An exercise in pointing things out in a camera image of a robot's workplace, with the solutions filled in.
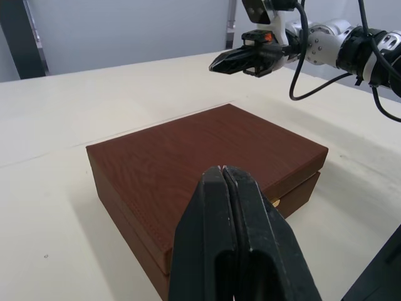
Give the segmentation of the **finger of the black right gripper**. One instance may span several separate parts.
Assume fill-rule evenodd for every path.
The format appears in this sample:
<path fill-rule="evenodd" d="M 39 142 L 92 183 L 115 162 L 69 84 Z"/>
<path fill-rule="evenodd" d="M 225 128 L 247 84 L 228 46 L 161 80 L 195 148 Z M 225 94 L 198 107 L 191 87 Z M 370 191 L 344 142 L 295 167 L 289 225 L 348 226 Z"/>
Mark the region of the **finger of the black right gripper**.
<path fill-rule="evenodd" d="M 240 47 L 235 50 L 221 53 L 216 60 L 217 61 L 249 61 L 252 60 L 258 51 L 253 47 Z"/>
<path fill-rule="evenodd" d="M 249 58 L 218 56 L 210 65 L 209 70 L 215 73 L 232 75 L 252 66 Z"/>

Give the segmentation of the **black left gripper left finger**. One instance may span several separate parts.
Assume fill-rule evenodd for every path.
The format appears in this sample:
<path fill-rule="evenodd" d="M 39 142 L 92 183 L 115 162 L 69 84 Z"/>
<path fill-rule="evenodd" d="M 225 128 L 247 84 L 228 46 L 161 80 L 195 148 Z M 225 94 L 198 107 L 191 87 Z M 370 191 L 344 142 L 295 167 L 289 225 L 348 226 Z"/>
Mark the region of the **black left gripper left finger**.
<path fill-rule="evenodd" d="M 206 170 L 176 227 L 169 300 L 232 300 L 236 232 L 219 166 Z"/>

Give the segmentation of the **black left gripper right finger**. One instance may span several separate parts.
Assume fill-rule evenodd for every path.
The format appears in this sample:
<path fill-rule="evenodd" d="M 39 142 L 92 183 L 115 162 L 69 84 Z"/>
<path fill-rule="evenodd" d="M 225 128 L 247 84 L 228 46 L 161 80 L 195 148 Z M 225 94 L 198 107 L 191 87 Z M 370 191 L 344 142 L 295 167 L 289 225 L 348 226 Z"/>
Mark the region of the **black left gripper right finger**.
<path fill-rule="evenodd" d="M 236 300 L 321 300 L 293 230 L 241 169 L 226 166 L 237 238 Z"/>

